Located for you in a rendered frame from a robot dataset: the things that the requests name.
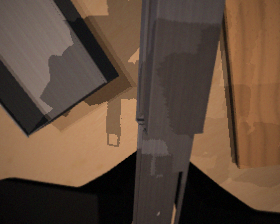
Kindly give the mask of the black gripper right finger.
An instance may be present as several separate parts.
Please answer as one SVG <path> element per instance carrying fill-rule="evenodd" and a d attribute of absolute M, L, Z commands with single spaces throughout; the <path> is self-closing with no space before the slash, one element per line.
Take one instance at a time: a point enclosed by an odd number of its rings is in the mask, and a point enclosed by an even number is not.
<path fill-rule="evenodd" d="M 280 213 L 244 204 L 190 162 L 178 224 L 280 224 Z"/>

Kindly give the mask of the light brown wooden board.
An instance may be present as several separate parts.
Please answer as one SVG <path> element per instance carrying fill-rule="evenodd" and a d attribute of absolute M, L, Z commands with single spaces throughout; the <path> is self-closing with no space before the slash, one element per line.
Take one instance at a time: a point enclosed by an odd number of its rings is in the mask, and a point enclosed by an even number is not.
<path fill-rule="evenodd" d="M 280 164 L 280 0 L 226 0 L 222 19 L 235 164 Z"/>

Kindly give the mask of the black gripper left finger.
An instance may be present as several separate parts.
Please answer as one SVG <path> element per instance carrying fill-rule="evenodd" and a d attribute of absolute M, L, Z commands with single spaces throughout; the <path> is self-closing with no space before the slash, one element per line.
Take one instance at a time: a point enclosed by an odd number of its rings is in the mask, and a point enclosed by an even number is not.
<path fill-rule="evenodd" d="M 79 187 L 1 179 L 0 224 L 132 224 L 136 153 Z"/>

